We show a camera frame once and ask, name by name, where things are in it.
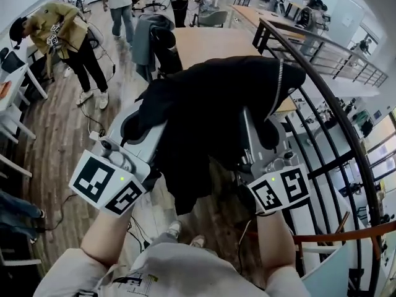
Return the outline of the wooden coat rack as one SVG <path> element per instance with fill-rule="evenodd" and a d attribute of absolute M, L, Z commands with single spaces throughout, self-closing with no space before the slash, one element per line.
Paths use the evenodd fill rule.
<path fill-rule="evenodd" d="M 383 223 L 370 228 L 364 228 L 354 231 L 342 233 L 333 233 L 326 235 L 294 235 L 293 241 L 301 247 L 302 243 L 318 243 L 318 242 L 339 242 L 339 241 L 357 241 L 358 239 L 369 238 L 372 241 L 372 249 L 376 260 L 381 258 L 381 244 L 378 237 L 387 233 L 396 231 L 396 221 Z"/>

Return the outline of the black jacket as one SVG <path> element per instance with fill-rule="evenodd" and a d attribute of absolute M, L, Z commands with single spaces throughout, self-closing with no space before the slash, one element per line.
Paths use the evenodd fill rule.
<path fill-rule="evenodd" d="M 154 164 L 165 177 L 178 215 L 211 193 L 209 160 L 235 171 L 247 149 L 241 114 L 248 110 L 263 148 L 276 151 L 279 136 L 269 118 L 306 79 L 297 66 L 263 56 L 210 59 L 151 82 L 140 96 L 138 138 L 165 129 Z"/>

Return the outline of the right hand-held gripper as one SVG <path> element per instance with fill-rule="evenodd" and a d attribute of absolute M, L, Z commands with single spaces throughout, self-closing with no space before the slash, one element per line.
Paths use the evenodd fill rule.
<path fill-rule="evenodd" d="M 259 136 L 247 107 L 243 108 L 243 118 L 247 147 L 242 161 L 251 166 L 247 173 L 238 175 L 238 199 L 254 214 L 273 214 L 304 205 L 311 195 L 307 171 L 299 163 L 297 153 L 288 149 L 282 123 L 276 117 L 269 118 L 276 143 L 273 151 L 278 155 L 265 165 Z"/>

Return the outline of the person's grey trousers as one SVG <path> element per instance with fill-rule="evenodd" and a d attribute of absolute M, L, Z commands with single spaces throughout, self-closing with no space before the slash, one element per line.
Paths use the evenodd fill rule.
<path fill-rule="evenodd" d="M 171 235 L 170 233 L 164 232 L 159 237 L 154 239 L 149 247 L 152 248 L 152 247 L 157 246 L 159 244 L 165 244 L 165 243 L 174 244 L 174 245 L 181 246 L 181 247 L 188 247 L 189 246 L 188 244 L 180 243 L 178 241 L 178 238 L 173 236 L 173 235 Z"/>

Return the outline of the black metal railing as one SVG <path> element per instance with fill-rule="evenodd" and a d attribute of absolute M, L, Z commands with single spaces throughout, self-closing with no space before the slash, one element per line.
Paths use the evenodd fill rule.
<path fill-rule="evenodd" d="M 363 230 L 365 212 L 371 226 L 381 223 L 380 206 L 366 152 L 341 101 L 357 97 L 361 87 L 338 85 L 321 75 L 299 51 L 293 38 L 301 29 L 260 19 L 252 44 L 263 56 L 272 56 L 306 73 L 306 80 L 290 100 L 295 110 L 285 114 L 291 127 L 291 144 L 308 169 L 313 188 L 310 202 L 300 215 L 310 218 L 315 234 Z"/>

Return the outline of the person's left forearm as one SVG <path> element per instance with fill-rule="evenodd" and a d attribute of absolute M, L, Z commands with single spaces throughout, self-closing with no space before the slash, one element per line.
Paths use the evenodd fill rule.
<path fill-rule="evenodd" d="M 117 264 L 131 215 L 132 208 L 120 217 L 100 211 L 82 240 L 81 250 L 107 268 Z"/>

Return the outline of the grey jacket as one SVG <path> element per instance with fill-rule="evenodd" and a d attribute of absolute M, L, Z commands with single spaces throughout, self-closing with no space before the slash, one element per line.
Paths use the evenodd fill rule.
<path fill-rule="evenodd" d="M 136 72 L 148 83 L 155 71 L 154 36 L 157 29 L 171 32 L 174 23 L 163 14 L 143 14 L 139 17 L 132 41 L 132 62 Z"/>

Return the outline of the light blue board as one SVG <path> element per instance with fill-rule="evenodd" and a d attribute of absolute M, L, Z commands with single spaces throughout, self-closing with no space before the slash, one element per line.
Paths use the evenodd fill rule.
<path fill-rule="evenodd" d="M 302 277 L 311 297 L 347 297 L 350 245 L 333 246 L 330 256 Z"/>

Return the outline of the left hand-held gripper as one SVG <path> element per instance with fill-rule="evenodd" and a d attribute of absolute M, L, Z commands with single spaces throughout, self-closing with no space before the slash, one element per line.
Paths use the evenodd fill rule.
<path fill-rule="evenodd" d="M 140 103 L 121 110 L 92 151 L 85 150 L 69 187 L 96 209 L 120 217 L 146 193 L 144 180 L 167 122 L 139 127 Z M 123 141 L 123 147 L 117 143 Z"/>

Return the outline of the person's right forearm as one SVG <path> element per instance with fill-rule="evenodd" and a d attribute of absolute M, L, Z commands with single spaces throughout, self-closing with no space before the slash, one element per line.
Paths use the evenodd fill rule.
<path fill-rule="evenodd" d="M 257 217 L 260 258 L 265 279 L 284 267 L 295 267 L 295 244 L 281 211 Z"/>

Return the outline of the white desk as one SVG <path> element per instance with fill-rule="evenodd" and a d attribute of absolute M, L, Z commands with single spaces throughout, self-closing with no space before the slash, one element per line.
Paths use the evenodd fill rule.
<path fill-rule="evenodd" d="M 48 99 L 47 93 L 33 75 L 33 72 L 30 70 L 28 64 L 24 64 L 22 67 L 10 73 L 5 79 L 5 82 L 10 82 L 11 86 L 7 95 L 0 100 L 0 117 L 6 117 L 10 119 L 29 138 L 35 140 L 36 135 L 20 121 L 20 117 L 17 117 L 11 112 L 11 106 L 14 104 L 16 95 L 20 93 L 20 86 L 22 85 L 26 74 L 32 81 L 35 88 L 38 90 L 39 94 L 45 100 Z"/>

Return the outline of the person's white T-shirt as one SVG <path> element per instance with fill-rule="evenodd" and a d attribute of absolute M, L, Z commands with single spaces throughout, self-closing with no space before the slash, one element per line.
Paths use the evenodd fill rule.
<path fill-rule="evenodd" d="M 264 290 L 233 266 L 197 247 L 159 244 L 132 268 L 116 275 L 81 249 L 68 249 L 40 282 L 33 297 L 310 297 L 292 267 L 273 273 Z"/>

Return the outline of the person's left shoe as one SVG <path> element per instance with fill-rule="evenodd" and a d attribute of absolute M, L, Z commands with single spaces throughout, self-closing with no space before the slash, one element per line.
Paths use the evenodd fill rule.
<path fill-rule="evenodd" d="M 178 238 L 182 230 L 182 223 L 178 220 L 172 222 L 167 229 L 167 233 L 171 236 Z"/>

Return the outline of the light wooden table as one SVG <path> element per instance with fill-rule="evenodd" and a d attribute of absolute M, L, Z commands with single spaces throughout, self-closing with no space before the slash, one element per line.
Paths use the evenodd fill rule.
<path fill-rule="evenodd" d="M 170 76 L 171 84 L 191 97 L 272 114 L 305 81 L 301 69 L 260 55 L 241 30 L 196 27 L 174 33 L 183 69 Z"/>

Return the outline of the long wooden table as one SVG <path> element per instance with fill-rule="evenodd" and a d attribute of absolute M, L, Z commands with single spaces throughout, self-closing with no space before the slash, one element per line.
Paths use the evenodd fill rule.
<path fill-rule="evenodd" d="M 273 25 L 282 24 L 291 27 L 293 24 L 290 20 L 284 18 L 284 16 L 266 10 L 255 9 L 253 7 L 240 6 L 240 5 L 232 5 L 231 8 L 232 8 L 232 12 L 231 12 L 229 27 L 231 27 L 231 22 L 235 12 L 237 12 L 239 15 L 245 18 L 255 28 L 258 27 L 260 23 L 260 19 L 267 20 L 271 22 Z"/>

